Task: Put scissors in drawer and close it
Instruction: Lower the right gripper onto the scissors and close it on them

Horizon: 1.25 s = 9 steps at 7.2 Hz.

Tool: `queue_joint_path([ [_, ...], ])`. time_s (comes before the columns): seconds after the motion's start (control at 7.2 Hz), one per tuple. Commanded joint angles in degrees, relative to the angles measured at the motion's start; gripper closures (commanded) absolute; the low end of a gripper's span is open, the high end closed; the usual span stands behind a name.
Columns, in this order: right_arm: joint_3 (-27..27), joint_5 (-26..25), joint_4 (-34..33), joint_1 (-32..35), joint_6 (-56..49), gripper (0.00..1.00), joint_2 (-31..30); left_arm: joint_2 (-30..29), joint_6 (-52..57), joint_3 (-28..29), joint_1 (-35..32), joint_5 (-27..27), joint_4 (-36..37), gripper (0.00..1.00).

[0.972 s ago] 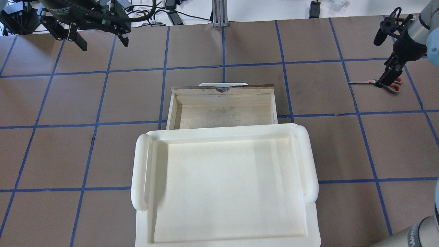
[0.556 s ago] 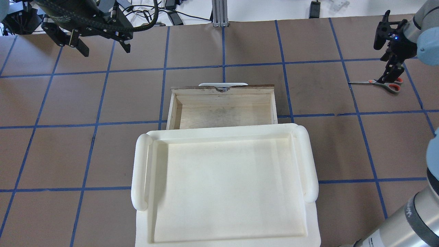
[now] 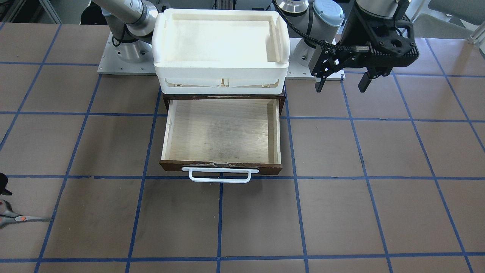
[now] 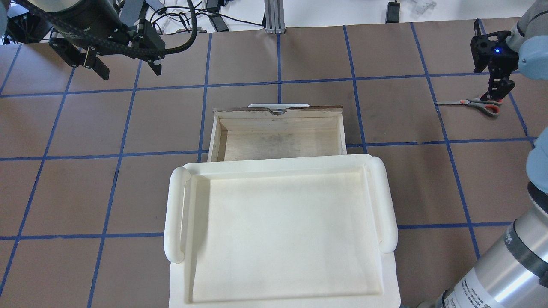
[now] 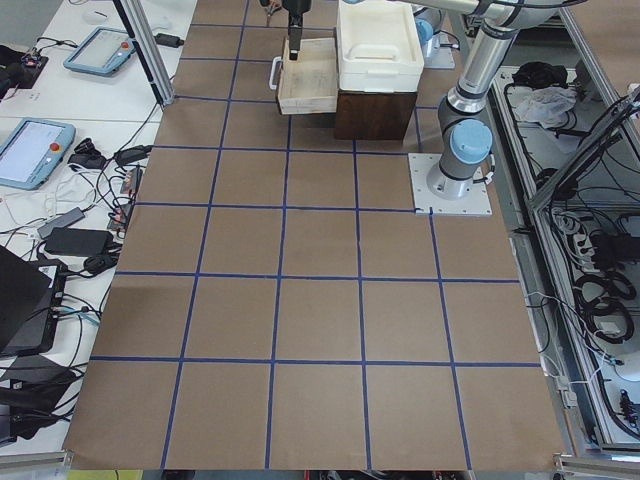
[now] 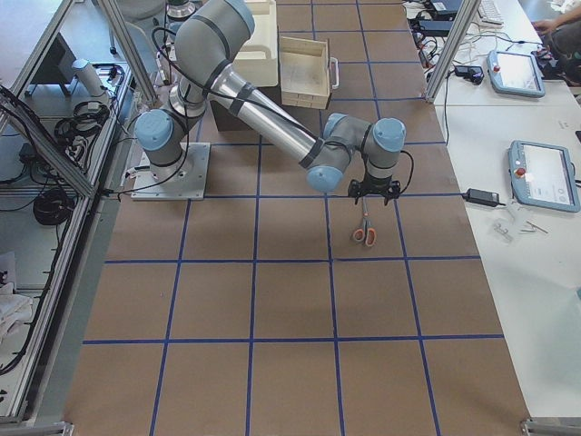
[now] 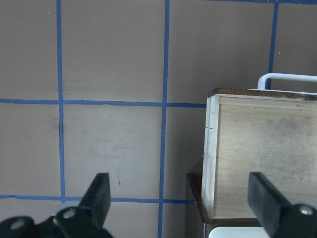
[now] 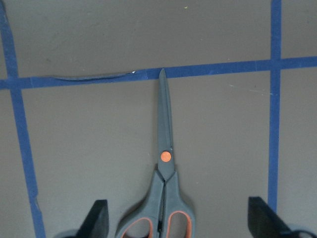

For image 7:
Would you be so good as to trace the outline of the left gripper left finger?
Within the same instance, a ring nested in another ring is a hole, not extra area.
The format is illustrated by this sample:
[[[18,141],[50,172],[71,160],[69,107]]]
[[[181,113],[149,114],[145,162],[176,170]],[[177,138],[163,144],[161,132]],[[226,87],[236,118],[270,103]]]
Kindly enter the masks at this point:
[[[20,216],[0,223],[2,238],[110,238],[103,228],[111,204],[108,173],[98,173],[79,205],[69,206],[35,224]]]

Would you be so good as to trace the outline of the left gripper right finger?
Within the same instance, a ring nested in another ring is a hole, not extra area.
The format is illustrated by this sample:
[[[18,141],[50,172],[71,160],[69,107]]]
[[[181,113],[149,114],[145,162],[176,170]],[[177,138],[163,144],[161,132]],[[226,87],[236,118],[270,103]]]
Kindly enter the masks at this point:
[[[270,238],[315,238],[317,210],[291,203],[261,172],[250,172],[248,204]]]

